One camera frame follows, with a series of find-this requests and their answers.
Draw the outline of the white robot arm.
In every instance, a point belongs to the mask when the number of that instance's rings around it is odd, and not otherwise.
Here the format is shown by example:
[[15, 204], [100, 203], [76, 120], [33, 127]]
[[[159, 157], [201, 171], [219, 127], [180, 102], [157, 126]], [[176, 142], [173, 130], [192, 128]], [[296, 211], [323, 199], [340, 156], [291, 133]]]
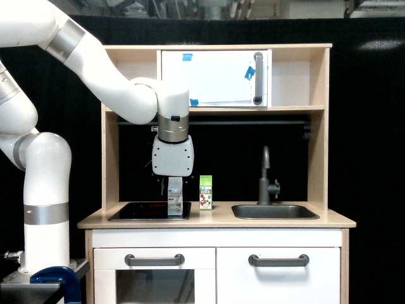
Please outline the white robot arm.
[[[87, 88], [125, 120], [158, 119], [156, 143], [170, 155], [191, 149], [189, 88], [179, 81], [128, 80], [103, 45], [49, 1], [2, 1], [1, 46], [39, 46], [73, 71]], [[72, 153], [59, 135], [36, 129], [37, 110], [5, 66], [1, 67], [1, 150], [25, 173], [25, 248], [20, 272], [70, 264], [68, 189]]]

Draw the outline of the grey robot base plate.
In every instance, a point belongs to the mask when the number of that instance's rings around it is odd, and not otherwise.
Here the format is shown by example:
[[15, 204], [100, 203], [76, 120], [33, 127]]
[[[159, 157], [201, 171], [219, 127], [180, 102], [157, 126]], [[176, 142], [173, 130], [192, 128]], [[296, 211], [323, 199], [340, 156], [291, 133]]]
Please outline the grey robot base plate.
[[[72, 259], [68, 266], [76, 272], [79, 279], [81, 280], [86, 276], [90, 269], [89, 261], [85, 258]], [[29, 272], [16, 271], [5, 279], [1, 283], [1, 288], [11, 291], [11, 290], [29, 290], [29, 291], [55, 291], [63, 296], [63, 289], [58, 283], [50, 284], [31, 284], [30, 277], [33, 274]]]

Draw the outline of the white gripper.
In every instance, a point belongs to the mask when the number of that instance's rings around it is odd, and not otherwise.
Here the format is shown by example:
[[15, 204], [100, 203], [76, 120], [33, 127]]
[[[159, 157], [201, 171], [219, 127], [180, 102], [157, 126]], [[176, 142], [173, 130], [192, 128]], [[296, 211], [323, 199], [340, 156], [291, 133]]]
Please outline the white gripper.
[[194, 166], [194, 146], [191, 136], [181, 143], [172, 144], [161, 141], [158, 136], [154, 138], [152, 151], [152, 168], [161, 177], [161, 195], [167, 195], [169, 177], [183, 177], [183, 185], [187, 187], [190, 182]]

